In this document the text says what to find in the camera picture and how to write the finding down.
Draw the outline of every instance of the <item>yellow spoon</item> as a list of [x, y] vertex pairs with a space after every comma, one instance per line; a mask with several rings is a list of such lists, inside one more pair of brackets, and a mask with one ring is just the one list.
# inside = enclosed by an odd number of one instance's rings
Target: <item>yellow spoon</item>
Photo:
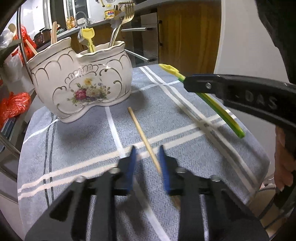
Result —
[[93, 53], [95, 51], [94, 44], [92, 42], [92, 38], [94, 37], [94, 29], [93, 28], [82, 28], [81, 35], [85, 38], [89, 43], [89, 51]]
[[[159, 66], [166, 72], [176, 76], [180, 82], [183, 83], [185, 76], [179, 73], [179, 70], [171, 65], [159, 64]], [[206, 102], [236, 133], [239, 138], [245, 136], [244, 131], [240, 128], [238, 123], [208, 94], [206, 93], [196, 93], [204, 102]]]

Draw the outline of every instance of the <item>human hand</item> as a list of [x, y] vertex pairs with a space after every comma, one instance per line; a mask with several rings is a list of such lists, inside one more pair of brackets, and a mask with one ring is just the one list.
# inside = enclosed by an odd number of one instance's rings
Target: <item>human hand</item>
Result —
[[274, 154], [275, 171], [274, 182], [283, 191], [285, 185], [293, 184], [292, 171], [296, 170], [296, 162], [292, 154], [285, 148], [285, 132], [276, 126], [276, 151]]

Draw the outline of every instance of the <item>gold fork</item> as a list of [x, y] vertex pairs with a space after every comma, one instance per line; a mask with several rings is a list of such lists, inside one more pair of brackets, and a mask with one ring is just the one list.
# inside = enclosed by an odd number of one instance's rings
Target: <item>gold fork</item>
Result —
[[109, 47], [114, 46], [117, 35], [118, 35], [119, 31], [120, 31], [121, 26], [124, 25], [125, 23], [130, 22], [133, 19], [134, 15], [135, 15], [135, 10], [133, 8], [133, 2], [129, 2], [129, 3], [125, 4], [124, 19], [122, 20], [122, 23], [119, 25], [119, 27], [115, 30], [114, 36], [113, 36], [113, 38], [112, 38], [112, 40], [110, 42]]

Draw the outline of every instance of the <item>ceramic utensil holder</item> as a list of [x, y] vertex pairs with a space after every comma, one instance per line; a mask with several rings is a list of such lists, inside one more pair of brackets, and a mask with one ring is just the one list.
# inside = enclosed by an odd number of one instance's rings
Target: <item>ceramic utensil holder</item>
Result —
[[62, 122], [77, 120], [93, 106], [110, 106], [131, 94], [132, 65], [125, 43], [76, 54], [62, 39], [29, 60], [36, 93]]

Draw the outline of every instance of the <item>table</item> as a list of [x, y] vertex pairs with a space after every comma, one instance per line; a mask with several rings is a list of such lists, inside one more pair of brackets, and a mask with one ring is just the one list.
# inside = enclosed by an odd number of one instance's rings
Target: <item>table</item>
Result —
[[75, 176], [98, 176], [135, 145], [141, 160], [136, 164], [133, 191], [129, 197], [116, 197], [118, 239], [177, 240], [179, 211], [164, 192], [128, 106], [156, 153], [164, 144], [167, 154], [194, 174], [219, 175], [244, 203], [259, 189], [269, 160], [246, 127], [237, 119], [246, 132], [239, 139], [176, 77], [158, 65], [138, 67], [133, 69], [131, 96], [117, 105], [93, 107], [67, 124], [46, 107], [34, 113], [18, 171], [25, 232]]

